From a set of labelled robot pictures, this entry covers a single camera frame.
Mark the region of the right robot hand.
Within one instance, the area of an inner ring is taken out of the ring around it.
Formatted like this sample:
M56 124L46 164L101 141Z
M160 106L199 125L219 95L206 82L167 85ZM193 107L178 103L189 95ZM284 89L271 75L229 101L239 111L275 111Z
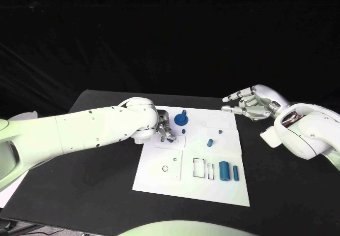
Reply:
M236 115L243 115L251 120L276 118L281 112L291 106L284 96L268 86L251 86L226 97L222 102L238 100L238 106L223 105L220 110Z

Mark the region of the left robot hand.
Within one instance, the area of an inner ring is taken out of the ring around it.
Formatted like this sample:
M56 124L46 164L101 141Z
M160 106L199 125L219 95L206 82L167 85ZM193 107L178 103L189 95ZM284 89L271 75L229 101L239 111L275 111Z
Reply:
M166 110L157 110L158 113L158 124L157 124L157 132L168 141L176 140L176 136L170 133L170 118Z

